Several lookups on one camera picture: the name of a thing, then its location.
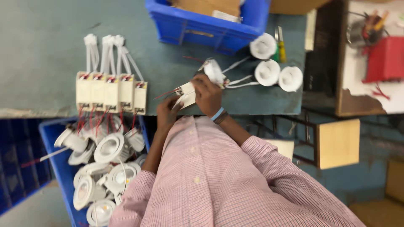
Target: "black bracelet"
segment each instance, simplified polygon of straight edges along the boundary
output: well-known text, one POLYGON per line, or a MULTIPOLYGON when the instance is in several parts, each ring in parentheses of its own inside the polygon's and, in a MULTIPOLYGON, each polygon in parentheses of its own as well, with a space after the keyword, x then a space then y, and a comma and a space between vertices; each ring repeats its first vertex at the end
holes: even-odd
POLYGON ((217 117, 213 122, 215 124, 220 124, 222 123, 222 121, 224 121, 224 119, 229 115, 229 113, 227 111, 222 112, 219 117, 217 117))

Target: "pink checkered shirt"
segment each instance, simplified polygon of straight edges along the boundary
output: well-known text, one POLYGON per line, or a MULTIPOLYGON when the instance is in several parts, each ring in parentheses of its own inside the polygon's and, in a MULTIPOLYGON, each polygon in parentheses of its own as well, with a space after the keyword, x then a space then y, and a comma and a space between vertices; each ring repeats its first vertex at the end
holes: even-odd
POLYGON ((277 147, 239 147, 207 117, 178 120, 157 175, 141 171, 122 199, 109 227, 364 226, 277 147))

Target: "person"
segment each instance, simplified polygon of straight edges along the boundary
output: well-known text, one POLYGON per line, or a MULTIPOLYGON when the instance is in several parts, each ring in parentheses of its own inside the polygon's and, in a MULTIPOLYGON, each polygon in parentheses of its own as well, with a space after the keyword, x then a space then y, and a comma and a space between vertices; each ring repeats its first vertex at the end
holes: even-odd
POLYGON ((176 121, 179 97, 157 107, 150 151, 109 227, 364 226, 277 147, 219 111, 222 90, 206 75, 191 82, 206 116, 176 121))

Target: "concrete floor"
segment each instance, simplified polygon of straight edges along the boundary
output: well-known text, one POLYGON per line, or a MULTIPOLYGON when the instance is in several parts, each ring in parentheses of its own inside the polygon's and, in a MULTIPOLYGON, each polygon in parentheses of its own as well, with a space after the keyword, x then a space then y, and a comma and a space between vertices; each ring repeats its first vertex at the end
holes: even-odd
POLYGON ((70 225, 56 180, 0 217, 0 226, 4 227, 67 227, 70 225))
MULTIPOLYGON (((237 121, 246 126, 257 116, 236 117, 237 121)), ((368 116, 362 120, 387 123, 386 117, 368 116)), ((311 116, 311 120, 324 120, 319 116, 311 116)), ((265 124, 271 128, 271 116, 264 117, 265 124)), ((278 131, 287 135, 291 127, 288 121, 278 122, 278 131)), ((295 128, 299 133, 303 128, 295 128)), ((254 134, 257 128, 251 127, 254 134)), ((272 138, 269 134, 261 132, 261 137, 272 138)), ((330 192, 336 195, 343 203, 349 205, 353 202, 369 201, 384 197, 387 161, 394 156, 404 156, 404 137, 396 130, 361 124, 360 162, 355 165, 318 170, 314 166, 297 162, 295 164, 313 178, 318 180, 330 192)), ((295 152, 309 153, 304 148, 296 147, 295 152)), ((14 227, 66 227, 70 220, 57 183, 35 193, 0 217, 0 226, 14 227)))

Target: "shirt button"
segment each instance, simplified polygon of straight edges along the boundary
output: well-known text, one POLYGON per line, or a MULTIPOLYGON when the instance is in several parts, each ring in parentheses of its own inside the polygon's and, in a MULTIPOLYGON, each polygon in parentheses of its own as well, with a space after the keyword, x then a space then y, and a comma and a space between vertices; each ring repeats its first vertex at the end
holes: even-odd
POLYGON ((201 181, 201 180, 199 179, 199 177, 195 177, 195 178, 194 178, 194 183, 195 183, 195 184, 199 184, 200 181, 201 181))

